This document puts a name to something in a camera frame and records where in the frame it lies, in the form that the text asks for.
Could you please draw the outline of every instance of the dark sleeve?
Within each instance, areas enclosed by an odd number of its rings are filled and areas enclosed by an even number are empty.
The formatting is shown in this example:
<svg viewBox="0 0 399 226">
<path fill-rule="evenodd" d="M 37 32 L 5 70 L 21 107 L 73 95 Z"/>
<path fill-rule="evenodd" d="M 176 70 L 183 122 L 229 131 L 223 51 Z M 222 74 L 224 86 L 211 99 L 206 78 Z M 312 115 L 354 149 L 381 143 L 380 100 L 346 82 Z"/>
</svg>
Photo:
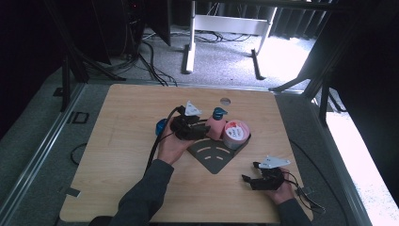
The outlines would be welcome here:
<svg viewBox="0 0 399 226">
<path fill-rule="evenodd" d="M 153 160 L 143 179 L 120 200 L 118 213 L 109 225 L 148 225 L 164 202 L 172 172 L 168 163 Z"/>
<path fill-rule="evenodd" d="M 311 221 L 296 199 L 281 203 L 278 210 L 281 226 L 311 226 Z"/>
</svg>

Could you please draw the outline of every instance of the small round hole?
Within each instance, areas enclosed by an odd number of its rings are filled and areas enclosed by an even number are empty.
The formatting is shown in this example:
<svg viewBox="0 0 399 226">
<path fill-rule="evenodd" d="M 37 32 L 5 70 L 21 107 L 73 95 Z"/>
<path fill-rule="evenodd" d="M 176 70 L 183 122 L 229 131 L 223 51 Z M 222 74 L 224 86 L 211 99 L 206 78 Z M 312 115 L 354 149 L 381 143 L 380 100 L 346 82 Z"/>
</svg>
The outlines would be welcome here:
<svg viewBox="0 0 399 226">
<path fill-rule="evenodd" d="M 229 98 L 223 97 L 222 99 L 220 99 L 220 103 L 223 105 L 230 105 L 231 100 Z"/>
</svg>

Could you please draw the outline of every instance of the blue cap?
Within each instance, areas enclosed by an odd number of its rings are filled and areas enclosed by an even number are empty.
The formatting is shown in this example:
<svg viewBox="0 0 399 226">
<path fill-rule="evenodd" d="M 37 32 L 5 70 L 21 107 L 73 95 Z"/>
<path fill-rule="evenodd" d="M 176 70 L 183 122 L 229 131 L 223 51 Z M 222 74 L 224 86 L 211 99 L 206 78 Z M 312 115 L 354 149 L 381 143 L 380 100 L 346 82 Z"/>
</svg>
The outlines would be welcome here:
<svg viewBox="0 0 399 226">
<path fill-rule="evenodd" d="M 156 123 L 156 127 L 155 127 L 155 134 L 158 136 L 161 131 L 164 129 L 165 127 L 165 123 L 167 122 L 167 119 L 162 119 L 160 120 L 158 123 Z"/>
<path fill-rule="evenodd" d="M 223 115 L 227 115 L 227 111 L 225 111 L 221 107 L 215 107 L 214 113 L 212 114 L 212 118 L 214 118 L 214 120 L 216 121 L 219 121 L 223 119 Z"/>
</svg>

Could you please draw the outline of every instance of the black clamp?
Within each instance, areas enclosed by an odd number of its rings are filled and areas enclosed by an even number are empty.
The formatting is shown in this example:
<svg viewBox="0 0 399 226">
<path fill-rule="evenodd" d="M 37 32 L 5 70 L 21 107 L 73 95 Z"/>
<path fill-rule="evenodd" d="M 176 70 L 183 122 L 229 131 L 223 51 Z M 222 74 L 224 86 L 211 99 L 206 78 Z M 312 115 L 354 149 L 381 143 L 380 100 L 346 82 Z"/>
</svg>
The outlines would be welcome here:
<svg viewBox="0 0 399 226">
<path fill-rule="evenodd" d="M 254 162 L 253 167 L 261 170 L 263 178 L 251 179 L 242 175 L 245 182 L 249 183 L 252 190 L 277 190 L 285 181 L 284 174 L 280 168 L 262 169 L 259 162 Z"/>
<path fill-rule="evenodd" d="M 211 126 L 205 126 L 200 122 L 199 116 L 186 116 L 184 114 L 185 107 L 178 107 L 180 116 L 175 117 L 170 124 L 170 129 L 175 133 L 179 139 L 198 140 L 205 138 L 206 134 L 211 129 Z"/>
</svg>

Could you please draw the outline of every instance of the pink tape roll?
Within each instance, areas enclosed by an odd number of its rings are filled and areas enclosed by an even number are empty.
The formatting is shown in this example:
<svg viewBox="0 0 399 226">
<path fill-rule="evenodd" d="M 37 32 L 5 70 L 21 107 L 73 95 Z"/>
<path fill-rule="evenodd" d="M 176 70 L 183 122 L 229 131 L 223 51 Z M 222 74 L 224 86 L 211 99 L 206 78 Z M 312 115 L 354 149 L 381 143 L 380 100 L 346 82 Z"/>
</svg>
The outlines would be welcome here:
<svg viewBox="0 0 399 226">
<path fill-rule="evenodd" d="M 237 150 L 249 137 L 249 128 L 243 121 L 229 121 L 223 130 L 223 143 Z"/>
</svg>

